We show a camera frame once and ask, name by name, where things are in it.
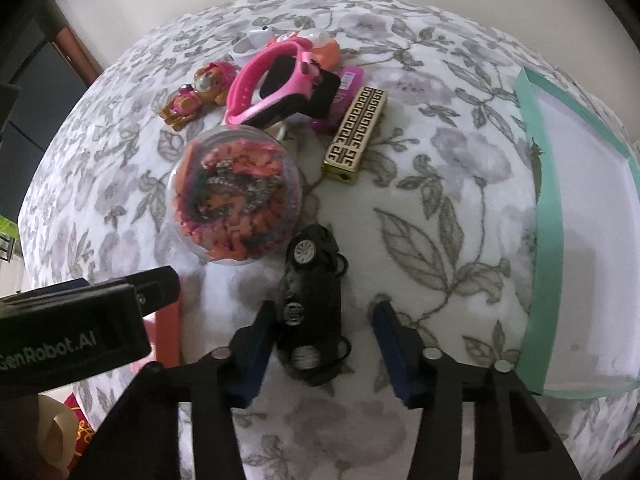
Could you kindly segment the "black toy car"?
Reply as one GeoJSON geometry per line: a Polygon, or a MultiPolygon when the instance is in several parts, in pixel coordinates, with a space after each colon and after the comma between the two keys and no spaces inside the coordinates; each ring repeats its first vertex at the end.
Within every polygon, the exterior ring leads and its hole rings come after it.
{"type": "Polygon", "coordinates": [[[341,280],[347,270],[335,237],[319,223],[299,231],[286,248],[276,348],[288,374],[311,387],[332,382],[352,352],[342,320],[341,280]]]}

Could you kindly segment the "round clear bead container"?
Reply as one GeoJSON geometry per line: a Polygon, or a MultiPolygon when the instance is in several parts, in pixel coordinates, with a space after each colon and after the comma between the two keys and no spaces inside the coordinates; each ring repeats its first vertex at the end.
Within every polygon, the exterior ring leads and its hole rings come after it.
{"type": "Polygon", "coordinates": [[[168,221],[207,262],[259,260],[291,236],[302,208],[296,162],[273,136],[218,126],[186,144],[169,175],[168,221]]]}

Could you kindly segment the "gold patterned rectangular clip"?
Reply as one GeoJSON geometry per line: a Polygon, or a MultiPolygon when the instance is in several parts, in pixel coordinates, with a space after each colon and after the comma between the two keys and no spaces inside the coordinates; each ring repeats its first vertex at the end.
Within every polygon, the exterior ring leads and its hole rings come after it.
{"type": "Polygon", "coordinates": [[[372,133],[387,102],[386,91],[363,86],[349,105],[337,133],[322,160],[322,174],[337,182],[353,184],[372,133]]]}

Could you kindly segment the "brown puppy toy pink helmet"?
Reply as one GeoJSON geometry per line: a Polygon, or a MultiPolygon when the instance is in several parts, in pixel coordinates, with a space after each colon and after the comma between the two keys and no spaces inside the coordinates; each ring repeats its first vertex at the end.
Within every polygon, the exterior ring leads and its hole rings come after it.
{"type": "Polygon", "coordinates": [[[175,131],[193,122],[208,106],[225,106],[238,70],[228,62],[211,62],[199,68],[190,84],[172,92],[157,112],[175,131]]]}

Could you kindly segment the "magenta rectangular lighter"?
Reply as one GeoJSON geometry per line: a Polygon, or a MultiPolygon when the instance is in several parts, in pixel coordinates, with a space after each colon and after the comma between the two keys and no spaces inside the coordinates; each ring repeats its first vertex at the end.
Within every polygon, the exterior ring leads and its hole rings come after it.
{"type": "Polygon", "coordinates": [[[338,73],[340,86],[335,93],[329,115],[322,119],[313,119],[311,129],[318,133],[334,132],[342,122],[354,97],[362,87],[364,70],[359,66],[344,66],[338,73]]]}

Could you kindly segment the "orange blue toy block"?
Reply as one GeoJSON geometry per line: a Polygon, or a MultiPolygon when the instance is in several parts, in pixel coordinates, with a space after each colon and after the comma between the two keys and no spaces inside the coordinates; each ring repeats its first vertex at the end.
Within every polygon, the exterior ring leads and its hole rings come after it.
{"type": "Polygon", "coordinates": [[[324,70],[336,70],[340,65],[340,46],[331,35],[321,28],[308,28],[297,32],[285,32],[268,41],[268,46],[288,41],[293,38],[304,38],[312,43],[312,54],[324,70]]]}

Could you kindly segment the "teal cardboard box tray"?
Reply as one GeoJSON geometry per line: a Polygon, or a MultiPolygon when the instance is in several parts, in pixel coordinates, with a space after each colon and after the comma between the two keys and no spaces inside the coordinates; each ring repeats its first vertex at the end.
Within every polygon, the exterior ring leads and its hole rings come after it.
{"type": "Polygon", "coordinates": [[[535,265],[516,366],[530,391],[639,385],[639,164],[601,118],[524,68],[514,90],[536,181],[535,265]]]}

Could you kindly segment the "floral fleece blanket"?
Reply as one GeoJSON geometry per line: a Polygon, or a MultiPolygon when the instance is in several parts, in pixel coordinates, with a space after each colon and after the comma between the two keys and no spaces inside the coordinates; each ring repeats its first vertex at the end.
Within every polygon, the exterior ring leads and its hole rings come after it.
{"type": "Polygon", "coordinates": [[[354,184],[326,179],[329,139],[288,128],[303,182],[303,224],[331,230],[350,267],[343,322],[352,355],[329,385],[270,364],[252,406],[234,414],[251,479],[402,479],[420,415],[394,396],[370,326],[390,301],[424,341],[487,366],[520,353],[530,294],[534,184],[513,91],[531,68],[599,116],[623,123],[564,70],[513,37],[400,0],[238,0],[186,14],[130,47],[82,96],[32,179],[18,229],[37,286],[169,264],[183,280],[182,356],[193,361],[249,323],[283,271],[279,254],[208,263],[172,226],[166,191],[186,144],[220,123],[181,131],[160,107],[248,32],[311,27],[388,95],[354,184]]]}

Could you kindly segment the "white earbud case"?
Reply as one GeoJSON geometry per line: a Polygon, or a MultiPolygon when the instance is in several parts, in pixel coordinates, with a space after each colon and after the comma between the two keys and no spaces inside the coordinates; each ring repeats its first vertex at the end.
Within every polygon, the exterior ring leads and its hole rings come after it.
{"type": "Polygon", "coordinates": [[[268,25],[251,29],[230,49],[229,55],[237,66],[244,66],[276,38],[276,30],[268,25]]]}

